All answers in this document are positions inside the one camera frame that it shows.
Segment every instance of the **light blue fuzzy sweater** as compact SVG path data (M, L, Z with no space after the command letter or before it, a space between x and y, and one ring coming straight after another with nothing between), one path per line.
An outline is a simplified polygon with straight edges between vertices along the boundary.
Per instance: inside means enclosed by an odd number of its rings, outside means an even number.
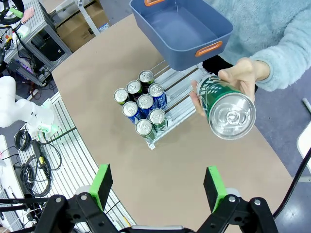
M311 0L205 1L234 27L220 56L233 65L250 57L270 66L270 76L257 82L259 87L284 89L311 66Z

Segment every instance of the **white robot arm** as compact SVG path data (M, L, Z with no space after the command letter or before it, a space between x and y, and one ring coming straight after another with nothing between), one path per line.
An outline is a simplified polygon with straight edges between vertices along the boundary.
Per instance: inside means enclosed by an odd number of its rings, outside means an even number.
M49 133L54 122L53 111L25 99L15 102L15 91L15 80L11 76L0 78L0 127L8 127L22 120L30 131Z

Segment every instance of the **cardboard box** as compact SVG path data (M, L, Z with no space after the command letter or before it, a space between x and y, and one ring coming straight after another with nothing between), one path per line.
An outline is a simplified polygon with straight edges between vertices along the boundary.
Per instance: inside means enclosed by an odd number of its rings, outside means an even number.
M105 28L103 26L108 23L108 18L100 4L94 2L86 8L86 12L97 28ZM81 12L66 20L56 30L73 52L95 37Z

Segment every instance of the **cardboard table surface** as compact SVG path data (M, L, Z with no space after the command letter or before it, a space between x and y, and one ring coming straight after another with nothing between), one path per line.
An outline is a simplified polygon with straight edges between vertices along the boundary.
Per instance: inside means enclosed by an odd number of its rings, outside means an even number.
M93 158L111 164L113 189L130 215L140 225L197 230L210 214L203 179L211 165L218 167L227 187L238 189L245 200L265 198L274 211L291 177L256 127L240 140L224 141L195 114L154 150L136 134L113 93L162 60L130 15L52 73Z

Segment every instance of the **metal shelf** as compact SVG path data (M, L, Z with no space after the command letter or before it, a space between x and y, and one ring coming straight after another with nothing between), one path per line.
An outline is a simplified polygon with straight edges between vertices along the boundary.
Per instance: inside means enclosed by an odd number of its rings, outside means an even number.
M168 101L162 107L168 119L167 130L157 133L153 141L146 140L149 148L153 150L157 141L196 112L189 97L189 93L192 91L190 81L196 80L199 82L209 73L203 68L202 63L184 71L176 71L167 66L165 62L162 62L151 71L154 73L155 83L159 83L164 87Z

